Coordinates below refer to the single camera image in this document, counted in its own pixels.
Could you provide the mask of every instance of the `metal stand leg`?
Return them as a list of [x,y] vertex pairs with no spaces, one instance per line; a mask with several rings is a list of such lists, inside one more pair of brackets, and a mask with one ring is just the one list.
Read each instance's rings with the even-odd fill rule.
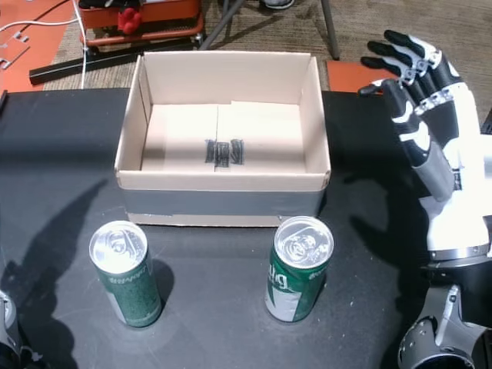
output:
[[211,32],[211,34],[205,39],[204,43],[201,44],[200,48],[198,50],[208,50],[210,47],[211,43],[215,41],[217,36],[222,32],[224,27],[229,23],[234,17],[234,14],[238,12],[238,10],[241,8],[241,6],[244,4],[246,0],[236,0],[234,4],[231,6],[231,8],[228,10],[227,13],[225,13],[222,16],[222,19],[217,23],[215,26],[214,30]]
[[333,25],[333,18],[331,17],[330,0],[321,0],[321,7],[323,8],[324,22],[326,23],[326,30],[328,31],[328,37],[330,39],[330,44],[328,47],[330,48],[331,57],[334,60],[340,60],[337,35]]
[[222,18],[225,17],[228,10],[229,10],[229,0],[224,0],[224,2],[222,2]]

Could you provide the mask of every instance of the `black metal bar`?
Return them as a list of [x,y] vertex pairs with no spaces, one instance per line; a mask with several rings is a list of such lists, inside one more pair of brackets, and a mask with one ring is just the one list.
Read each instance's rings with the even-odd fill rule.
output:
[[0,114],[2,113],[5,102],[7,101],[7,90],[3,90],[2,96],[0,96]]
[[224,0],[224,2],[222,2],[222,18],[225,17],[228,10],[229,10],[229,0]]
[[[113,67],[116,65],[122,65],[131,63],[137,60],[137,57],[143,52],[171,52],[177,50],[192,50],[194,43],[186,41],[185,39],[177,39],[166,42],[157,42],[153,44],[146,44],[141,46],[134,46],[131,48],[125,48],[114,52],[98,52],[94,55],[87,56],[87,71],[94,71],[96,69]],[[39,85],[67,77],[69,75],[76,75],[82,72],[83,59],[73,59],[70,61],[64,61],[62,63],[47,65],[45,67],[32,69],[29,71],[29,80],[32,85]]]
[[331,16],[330,0],[321,0],[321,7],[323,8],[324,23],[326,23],[326,30],[328,32],[328,38],[330,39],[328,47],[330,49],[331,57],[334,60],[340,60],[340,50],[338,50],[337,34],[335,33],[333,17]]
[[217,23],[217,25],[214,27],[214,30],[211,32],[211,34],[205,39],[204,43],[201,44],[200,48],[198,50],[208,50],[210,47],[211,43],[215,41],[217,36],[222,32],[224,27],[229,23],[234,17],[234,15],[238,12],[238,10],[241,8],[241,6],[244,4],[246,0],[235,0],[234,4],[231,6],[231,8],[228,10],[227,13],[225,13],[222,16],[222,19]]

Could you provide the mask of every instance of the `box flap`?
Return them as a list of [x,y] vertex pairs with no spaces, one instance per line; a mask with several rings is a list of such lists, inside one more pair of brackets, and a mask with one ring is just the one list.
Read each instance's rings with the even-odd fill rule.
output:
[[316,58],[312,58],[302,86],[301,101],[302,139],[304,159],[308,173],[326,173],[331,171],[330,153],[324,120],[323,100],[319,85]]
[[155,104],[298,104],[309,54],[287,52],[148,52]]
[[120,187],[128,190],[167,191],[320,191],[326,174],[180,173],[118,171]]
[[140,86],[142,58],[138,57],[135,73],[131,82],[130,94],[125,110],[125,119],[121,128],[120,141],[116,151],[115,170],[139,171],[141,154],[147,134],[147,115],[144,97]]

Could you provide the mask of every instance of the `can lid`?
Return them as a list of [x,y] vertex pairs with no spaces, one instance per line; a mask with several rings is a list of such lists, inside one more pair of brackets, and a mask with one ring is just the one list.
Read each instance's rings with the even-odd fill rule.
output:
[[112,274],[125,273],[144,260],[147,238],[130,221],[112,221],[92,235],[89,254],[99,269]]
[[295,268],[316,268],[333,253],[333,235],[313,217],[292,217],[278,227],[274,239],[278,257]]

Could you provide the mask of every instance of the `can label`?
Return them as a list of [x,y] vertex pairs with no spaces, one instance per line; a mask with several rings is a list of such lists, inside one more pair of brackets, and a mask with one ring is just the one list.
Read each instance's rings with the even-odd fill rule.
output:
[[139,266],[125,273],[97,270],[116,314],[126,324],[145,327],[158,318],[162,303],[148,255]]
[[328,262],[316,268],[300,269],[286,265],[271,249],[265,302],[271,314],[281,321],[306,317],[316,301]]

